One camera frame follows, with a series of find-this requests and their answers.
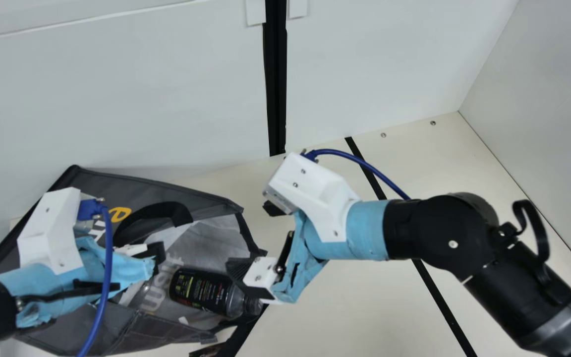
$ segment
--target can label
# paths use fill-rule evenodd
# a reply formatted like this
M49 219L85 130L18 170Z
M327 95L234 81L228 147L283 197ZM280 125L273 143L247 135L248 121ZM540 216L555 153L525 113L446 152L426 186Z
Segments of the can label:
M180 269L173 276L169 293L172 300L183 305L225 315L228 289L225 276Z

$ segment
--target screw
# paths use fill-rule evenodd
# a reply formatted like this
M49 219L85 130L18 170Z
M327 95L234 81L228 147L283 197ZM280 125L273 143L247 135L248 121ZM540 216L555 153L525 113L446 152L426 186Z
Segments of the screw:
M25 307L25 305L23 304L23 301L21 301L20 299L16 299L16 301L14 302L14 304L16 305L16 310L19 312L23 311L23 308Z

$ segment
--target blue connector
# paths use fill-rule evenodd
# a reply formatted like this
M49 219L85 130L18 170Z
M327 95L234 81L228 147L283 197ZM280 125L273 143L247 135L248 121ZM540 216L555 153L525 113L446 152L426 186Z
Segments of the blue connector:
M79 205L79 213L76 219L78 221L89 221L93 219L95 215L102 215L103 207L104 205L95 199L85 199L81 201L81 205Z

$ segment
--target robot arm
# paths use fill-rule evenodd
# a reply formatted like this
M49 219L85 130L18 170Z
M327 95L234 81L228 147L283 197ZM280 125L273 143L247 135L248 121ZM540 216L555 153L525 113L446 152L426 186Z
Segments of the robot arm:
M43 195L17 239L20 267L0 274L0 340L50 323L87 303L98 302L101 311L107 298L152 276L152 258L133 258L120 248L114 251L110 233L106 234L109 248L101 248L87 235L100 213L109 221L101 202L73 187ZM102 318L102 311L97 314ZM91 346L93 338L88 340Z
M519 347L571 357L571 288L545 264L548 240L529 201L514 203L521 231L500 225L489 203L469 193L363 202L342 177L297 154L287 156L264 195L296 226L280 258L229 260L247 294L296 302L331 259L419 258L453 273ZM524 212L537 254L517 239Z

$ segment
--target yellow logo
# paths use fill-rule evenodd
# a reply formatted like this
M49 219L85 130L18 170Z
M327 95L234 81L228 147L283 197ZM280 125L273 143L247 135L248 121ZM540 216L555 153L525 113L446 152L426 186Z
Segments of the yellow logo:
M123 219L127 218L128 215L131 214L131 208L127 207L115 207L109 210L109 213L112 213L112 223L118 223Z

